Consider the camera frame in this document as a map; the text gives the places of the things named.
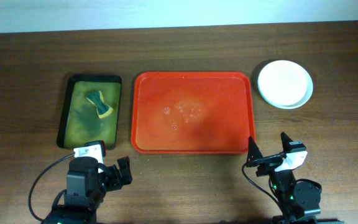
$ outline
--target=brown wooden tabletop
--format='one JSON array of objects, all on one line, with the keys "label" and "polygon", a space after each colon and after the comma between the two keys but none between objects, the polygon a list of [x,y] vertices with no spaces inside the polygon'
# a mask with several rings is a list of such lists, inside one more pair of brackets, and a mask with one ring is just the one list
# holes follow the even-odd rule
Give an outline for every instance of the brown wooden tabletop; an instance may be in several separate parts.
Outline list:
[{"label": "brown wooden tabletop", "polygon": [[[358,223],[358,22],[0,34],[0,223],[38,223],[27,195],[38,174],[71,153],[56,146],[67,79],[74,73],[122,78],[117,147],[133,183],[110,192],[103,223],[217,223],[271,218],[274,202],[241,174],[246,155],[148,155],[130,142],[134,78],[144,71],[240,71],[253,79],[266,60],[292,60],[314,81],[310,101],[281,110],[252,90],[257,142],[282,150],[280,132],[308,157],[295,173],[322,184],[320,218]],[[47,172],[33,206],[45,217],[65,189],[68,162]],[[267,177],[251,179],[268,189]]]}]

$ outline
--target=white plate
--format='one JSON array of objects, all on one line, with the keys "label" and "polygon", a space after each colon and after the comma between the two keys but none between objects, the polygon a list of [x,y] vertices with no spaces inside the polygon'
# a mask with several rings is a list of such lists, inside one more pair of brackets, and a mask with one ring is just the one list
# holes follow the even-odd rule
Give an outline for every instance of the white plate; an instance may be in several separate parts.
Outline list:
[{"label": "white plate", "polygon": [[271,105],[281,109],[293,109],[304,105],[310,99],[313,82],[302,66],[287,60],[277,60],[260,71],[258,89]]}]

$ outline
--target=water droplet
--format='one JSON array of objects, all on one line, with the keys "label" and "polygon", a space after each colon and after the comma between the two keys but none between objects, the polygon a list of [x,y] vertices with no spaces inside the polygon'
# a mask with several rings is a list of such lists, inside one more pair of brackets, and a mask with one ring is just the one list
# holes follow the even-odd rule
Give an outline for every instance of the water droplet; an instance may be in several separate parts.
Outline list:
[{"label": "water droplet", "polygon": [[170,114],[171,113],[171,109],[169,107],[164,107],[164,109],[162,110],[165,114]]}]

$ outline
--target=white wall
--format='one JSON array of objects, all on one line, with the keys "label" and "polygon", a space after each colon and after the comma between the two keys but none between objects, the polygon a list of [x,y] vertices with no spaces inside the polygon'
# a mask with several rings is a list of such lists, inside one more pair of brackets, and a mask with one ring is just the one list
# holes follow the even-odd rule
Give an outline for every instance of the white wall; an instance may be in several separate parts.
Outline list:
[{"label": "white wall", "polygon": [[0,32],[358,20],[358,0],[0,0]]}]

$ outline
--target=red tray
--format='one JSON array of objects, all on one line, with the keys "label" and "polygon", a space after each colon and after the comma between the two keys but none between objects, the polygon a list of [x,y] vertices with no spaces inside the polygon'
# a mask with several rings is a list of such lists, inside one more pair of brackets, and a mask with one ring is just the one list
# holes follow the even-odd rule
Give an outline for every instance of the red tray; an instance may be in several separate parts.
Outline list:
[{"label": "red tray", "polygon": [[249,79],[240,72],[145,72],[135,82],[132,145],[143,153],[248,152]]}]

